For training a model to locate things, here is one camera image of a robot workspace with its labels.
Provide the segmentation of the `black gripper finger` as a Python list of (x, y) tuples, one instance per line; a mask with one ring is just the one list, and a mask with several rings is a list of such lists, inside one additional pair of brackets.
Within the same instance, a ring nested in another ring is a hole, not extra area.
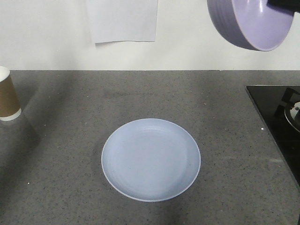
[(268, 3), (293, 12), (300, 11), (300, 0), (268, 0)]

